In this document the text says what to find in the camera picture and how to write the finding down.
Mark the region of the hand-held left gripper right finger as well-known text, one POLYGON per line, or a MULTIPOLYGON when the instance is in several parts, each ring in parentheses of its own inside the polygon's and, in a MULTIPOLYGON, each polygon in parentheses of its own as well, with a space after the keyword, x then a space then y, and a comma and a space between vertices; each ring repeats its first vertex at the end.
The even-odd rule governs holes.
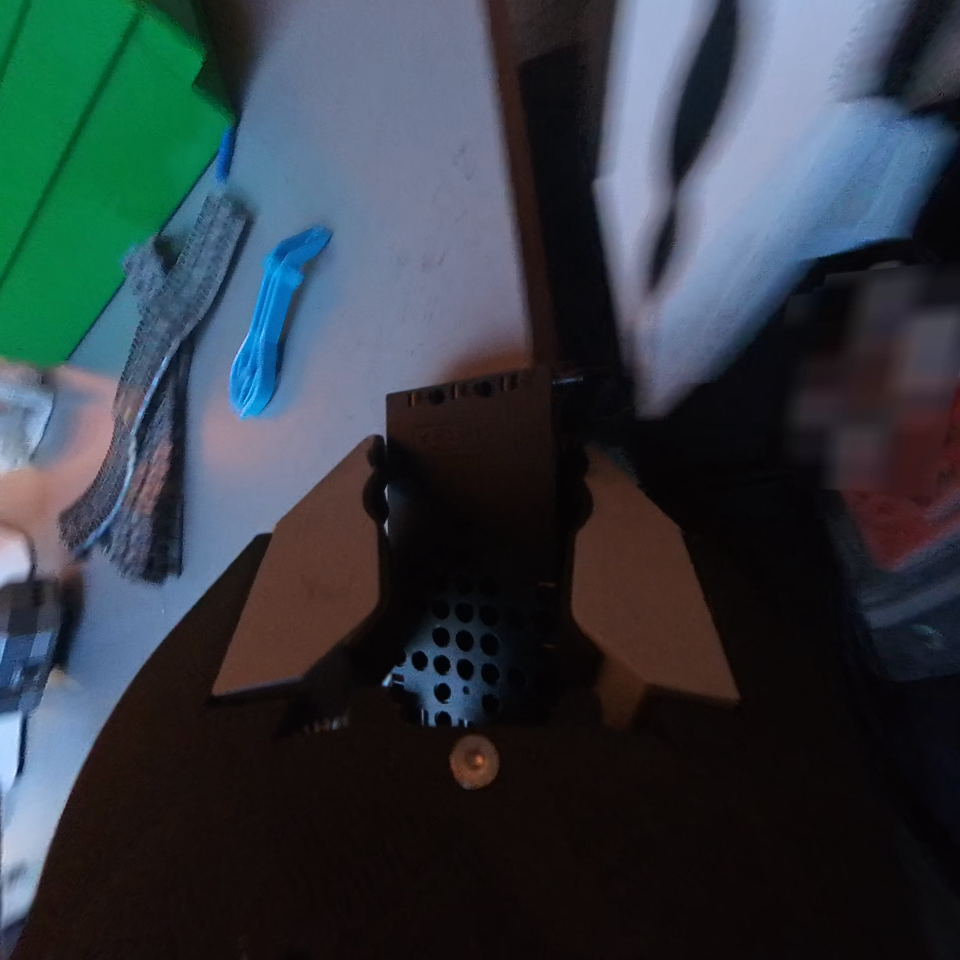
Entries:
POLYGON ((572 541, 570 614, 599 654, 591 683, 608 728, 630 728, 645 700, 740 702, 679 526, 614 457, 585 450, 585 519, 572 541))

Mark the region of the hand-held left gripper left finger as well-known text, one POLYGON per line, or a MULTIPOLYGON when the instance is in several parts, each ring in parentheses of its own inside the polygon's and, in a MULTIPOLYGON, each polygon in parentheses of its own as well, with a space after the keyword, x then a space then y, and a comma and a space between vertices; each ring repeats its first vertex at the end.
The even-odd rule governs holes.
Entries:
POLYGON ((385 453, 382 436, 363 438, 276 522, 214 698, 292 689, 375 622, 388 593, 385 453))

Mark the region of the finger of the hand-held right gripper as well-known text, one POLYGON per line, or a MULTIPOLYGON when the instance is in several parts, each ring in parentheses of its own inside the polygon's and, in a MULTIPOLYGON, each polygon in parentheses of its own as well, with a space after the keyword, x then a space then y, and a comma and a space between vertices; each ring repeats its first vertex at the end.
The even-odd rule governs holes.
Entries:
POLYGON ((811 264, 912 234, 954 149, 946 121, 907 104, 953 2, 862 2, 825 105, 743 206, 655 296, 639 408, 669 412, 720 376, 811 264))
POLYGON ((671 147, 715 2, 614 2, 593 198, 621 356, 634 352, 656 237, 676 186, 671 147))

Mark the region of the black perforated brick box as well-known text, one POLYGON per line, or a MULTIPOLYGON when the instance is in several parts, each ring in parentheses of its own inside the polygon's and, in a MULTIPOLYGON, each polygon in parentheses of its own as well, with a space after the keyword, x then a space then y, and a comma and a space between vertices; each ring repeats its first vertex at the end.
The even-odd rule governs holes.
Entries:
POLYGON ((388 685, 415 724, 545 726, 594 664, 566 612, 562 397, 534 366, 387 398, 388 685))

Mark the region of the blue brick separator tool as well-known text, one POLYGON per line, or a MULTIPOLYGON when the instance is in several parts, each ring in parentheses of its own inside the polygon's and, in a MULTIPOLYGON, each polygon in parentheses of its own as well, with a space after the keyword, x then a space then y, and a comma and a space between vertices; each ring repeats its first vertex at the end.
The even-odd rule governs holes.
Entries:
POLYGON ((329 245, 332 232, 316 225, 281 240, 265 257, 246 336, 230 369, 229 402, 241 420, 262 414, 277 389, 282 339, 294 295, 308 264, 329 245))

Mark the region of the grey desk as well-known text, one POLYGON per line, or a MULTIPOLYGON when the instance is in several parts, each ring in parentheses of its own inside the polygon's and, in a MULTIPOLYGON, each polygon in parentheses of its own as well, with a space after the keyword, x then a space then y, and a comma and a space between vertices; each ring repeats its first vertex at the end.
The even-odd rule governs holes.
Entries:
POLYGON ((195 354, 183 573, 125 581, 101 556, 68 661, 30 719, 6 797, 4 858, 40 862, 90 748, 140 666, 257 534, 364 437, 385 396, 536 355, 502 106, 509 24, 486 2, 205 2, 241 122, 230 183, 254 221, 195 354), (231 366, 261 263, 324 224, 277 392, 239 419, 231 366))

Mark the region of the grey brick model piece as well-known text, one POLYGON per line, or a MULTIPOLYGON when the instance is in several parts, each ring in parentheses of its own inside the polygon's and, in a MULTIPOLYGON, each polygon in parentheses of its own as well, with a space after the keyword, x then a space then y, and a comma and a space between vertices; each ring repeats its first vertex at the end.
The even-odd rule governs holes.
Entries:
POLYGON ((31 714, 66 666, 80 610, 72 580, 30 579, 1 589, 1 713, 31 714))

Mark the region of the crumpled white tissue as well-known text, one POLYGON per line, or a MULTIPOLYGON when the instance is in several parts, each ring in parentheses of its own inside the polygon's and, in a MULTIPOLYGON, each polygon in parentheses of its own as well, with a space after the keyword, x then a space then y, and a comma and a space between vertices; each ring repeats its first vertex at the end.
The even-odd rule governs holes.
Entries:
POLYGON ((1 473, 27 467, 50 422, 55 390, 44 371, 1 360, 1 473))

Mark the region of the green plastic bin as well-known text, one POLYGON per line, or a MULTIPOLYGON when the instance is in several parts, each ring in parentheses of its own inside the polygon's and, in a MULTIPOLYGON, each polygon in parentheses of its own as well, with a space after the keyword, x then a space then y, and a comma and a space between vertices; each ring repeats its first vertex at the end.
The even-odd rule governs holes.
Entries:
POLYGON ((234 112, 201 2, 1 3, 1 354, 64 363, 234 112))

